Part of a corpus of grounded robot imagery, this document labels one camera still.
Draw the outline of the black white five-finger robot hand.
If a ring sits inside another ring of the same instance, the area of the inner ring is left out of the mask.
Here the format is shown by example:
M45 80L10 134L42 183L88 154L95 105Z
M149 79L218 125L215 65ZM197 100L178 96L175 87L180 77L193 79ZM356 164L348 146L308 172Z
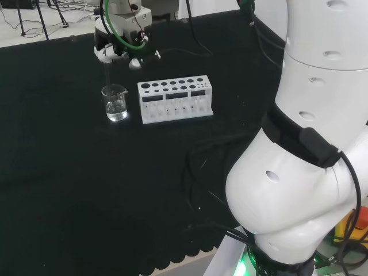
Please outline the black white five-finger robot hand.
M125 36L118 38L107 25L105 16L97 17L94 33L94 53L103 64L128 60L131 70L139 70L148 63L161 60L161 53L148 43L148 33L138 33L138 44L128 43Z

